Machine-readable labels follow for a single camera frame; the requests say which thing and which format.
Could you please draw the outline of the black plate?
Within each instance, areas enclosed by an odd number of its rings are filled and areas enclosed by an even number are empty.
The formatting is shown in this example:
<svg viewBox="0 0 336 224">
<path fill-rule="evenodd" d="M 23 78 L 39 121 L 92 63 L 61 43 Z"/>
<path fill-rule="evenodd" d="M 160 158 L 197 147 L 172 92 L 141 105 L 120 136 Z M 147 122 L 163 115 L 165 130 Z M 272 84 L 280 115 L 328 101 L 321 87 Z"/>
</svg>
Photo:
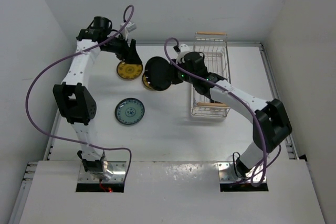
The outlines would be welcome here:
<svg viewBox="0 0 336 224">
<path fill-rule="evenodd" d="M 171 86 L 169 78 L 170 64 L 162 57 L 150 58 L 146 65 L 144 76 L 149 87 L 156 91 L 164 91 Z"/>
</svg>

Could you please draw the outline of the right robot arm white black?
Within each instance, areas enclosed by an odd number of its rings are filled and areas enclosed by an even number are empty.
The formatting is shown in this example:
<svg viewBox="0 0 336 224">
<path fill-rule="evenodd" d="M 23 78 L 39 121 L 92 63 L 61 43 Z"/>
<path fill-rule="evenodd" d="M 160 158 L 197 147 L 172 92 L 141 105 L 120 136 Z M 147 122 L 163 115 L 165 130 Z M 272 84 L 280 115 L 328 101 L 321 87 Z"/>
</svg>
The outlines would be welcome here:
<svg viewBox="0 0 336 224">
<path fill-rule="evenodd" d="M 170 63 L 177 69 L 176 76 L 190 83 L 197 93 L 229 106 L 253 125 L 253 141 L 233 161 L 232 177 L 240 182 L 259 165 L 263 166 L 261 175 L 265 176 L 267 155 L 292 133 L 284 104 L 278 99 L 266 101 L 235 88 L 225 78 L 209 72 L 199 52 L 189 51 L 182 62 L 171 59 Z"/>
</svg>

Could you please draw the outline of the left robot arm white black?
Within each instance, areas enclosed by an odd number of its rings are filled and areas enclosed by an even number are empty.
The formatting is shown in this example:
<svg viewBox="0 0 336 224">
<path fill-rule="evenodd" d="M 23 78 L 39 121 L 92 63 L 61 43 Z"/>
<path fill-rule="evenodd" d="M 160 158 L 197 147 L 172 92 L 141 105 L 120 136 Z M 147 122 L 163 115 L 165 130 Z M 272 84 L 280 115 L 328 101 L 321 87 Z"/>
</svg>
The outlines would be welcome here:
<svg viewBox="0 0 336 224">
<path fill-rule="evenodd" d="M 77 36 L 77 56 L 71 62 L 69 71 L 61 84 L 53 87 L 53 94 L 63 118 L 72 126 L 80 141 L 77 155 L 85 172 L 100 180 L 108 181 L 113 173 L 103 150 L 95 149 L 97 131 L 94 118 L 97 103 L 88 90 L 91 70 L 102 51 L 112 52 L 126 64 L 142 66 L 136 51 L 136 41 L 128 41 L 128 34 L 136 29 L 132 21 L 124 21 L 121 31 L 110 38 L 113 31 L 111 20 L 96 16 L 86 29 Z"/>
</svg>

